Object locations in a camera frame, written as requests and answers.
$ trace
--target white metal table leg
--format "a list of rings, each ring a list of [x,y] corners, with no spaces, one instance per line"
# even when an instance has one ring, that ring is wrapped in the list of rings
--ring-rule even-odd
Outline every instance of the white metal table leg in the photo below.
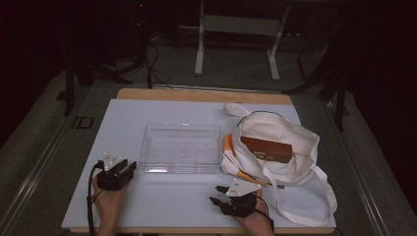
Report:
[[[279,27],[276,30],[275,41],[273,43],[273,46],[271,49],[267,50],[269,69],[270,69],[270,74],[272,76],[273,81],[279,81],[279,73],[278,73],[278,68],[276,65],[275,53],[276,53],[276,48],[278,47],[279,41],[281,40],[281,37],[282,37],[282,32],[285,27],[285,22],[288,16],[288,12],[289,12],[289,6],[285,7],[284,14],[282,15]]]
[[[205,59],[205,0],[200,1],[200,25],[199,25],[199,48],[197,50],[196,69],[194,73],[200,76],[203,73]]]

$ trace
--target hand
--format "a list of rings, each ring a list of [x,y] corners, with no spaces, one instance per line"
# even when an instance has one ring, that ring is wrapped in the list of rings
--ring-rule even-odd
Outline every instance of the hand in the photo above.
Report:
[[[94,188],[94,194],[91,198],[94,199],[94,204],[101,218],[98,236],[114,236],[116,235],[120,213],[125,204],[129,183],[119,191],[101,190],[97,186],[97,177],[95,176],[92,178],[92,187]]]
[[[255,195],[259,198],[262,197],[262,190],[257,190]],[[256,209],[268,214],[268,207],[266,204],[257,198]],[[252,214],[245,218],[233,216],[252,236],[271,236],[273,235],[272,229],[270,228],[269,219],[261,213],[254,211]]]

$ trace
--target clear plastic container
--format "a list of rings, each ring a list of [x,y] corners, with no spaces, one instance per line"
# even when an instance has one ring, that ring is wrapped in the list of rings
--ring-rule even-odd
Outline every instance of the clear plastic container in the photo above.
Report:
[[[218,173],[220,127],[147,124],[140,164],[153,173]]]

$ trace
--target brown box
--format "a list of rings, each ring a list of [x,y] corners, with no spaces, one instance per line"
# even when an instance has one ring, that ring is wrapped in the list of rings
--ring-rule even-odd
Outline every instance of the brown box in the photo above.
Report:
[[[258,159],[288,163],[292,157],[292,145],[245,136],[240,141]]]

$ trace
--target tote bag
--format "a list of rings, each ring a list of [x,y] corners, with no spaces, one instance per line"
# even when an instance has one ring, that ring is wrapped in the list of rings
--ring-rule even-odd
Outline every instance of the tote bag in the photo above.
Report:
[[[316,165],[320,137],[276,113],[251,112],[239,103],[226,103],[224,111],[243,118],[232,133],[224,137],[221,162],[223,172],[274,188],[275,203],[279,213],[294,223],[311,227],[328,224],[337,209],[337,201],[328,183],[327,175]],[[242,143],[242,136],[292,145],[292,157],[288,163],[256,158]],[[302,186],[314,175],[321,180],[326,194],[328,217],[315,219],[282,210],[277,186],[284,186],[284,188]]]

